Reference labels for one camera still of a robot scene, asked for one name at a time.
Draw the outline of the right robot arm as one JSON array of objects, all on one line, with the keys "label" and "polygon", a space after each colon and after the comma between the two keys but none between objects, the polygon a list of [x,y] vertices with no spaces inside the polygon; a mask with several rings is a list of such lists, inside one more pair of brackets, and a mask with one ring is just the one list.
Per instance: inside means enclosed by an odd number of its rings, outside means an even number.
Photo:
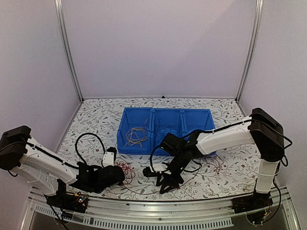
[{"label": "right robot arm", "polygon": [[218,129],[196,129],[180,138],[167,133],[158,148],[172,156],[172,161],[157,165],[151,162],[143,175],[157,178],[156,184],[163,194],[183,183],[181,173],[193,159],[221,149],[254,144],[260,153],[260,167],[255,193],[249,197],[248,205],[258,209],[266,202],[278,164],[285,157],[285,141],[292,145],[291,139],[284,135],[282,125],[261,108],[254,108],[242,121]]}]

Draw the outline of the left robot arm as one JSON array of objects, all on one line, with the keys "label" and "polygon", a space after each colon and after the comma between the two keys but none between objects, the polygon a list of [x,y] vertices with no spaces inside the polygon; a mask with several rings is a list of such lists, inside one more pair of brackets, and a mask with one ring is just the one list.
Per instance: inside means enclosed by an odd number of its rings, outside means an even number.
[{"label": "left robot arm", "polygon": [[45,148],[31,135],[31,128],[20,126],[5,131],[0,138],[0,167],[14,172],[39,188],[61,208],[71,197],[59,189],[64,183],[88,193],[101,193],[114,184],[122,184],[125,174],[114,164],[115,154],[107,151],[100,166],[72,162]]}]

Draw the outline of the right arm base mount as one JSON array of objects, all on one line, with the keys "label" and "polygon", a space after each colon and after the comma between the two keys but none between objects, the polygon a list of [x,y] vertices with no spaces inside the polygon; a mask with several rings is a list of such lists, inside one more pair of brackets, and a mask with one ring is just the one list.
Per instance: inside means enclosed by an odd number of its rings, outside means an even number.
[{"label": "right arm base mount", "polygon": [[249,223],[263,224],[271,212],[273,200],[270,193],[253,194],[232,199],[232,208],[236,214],[245,213]]}]

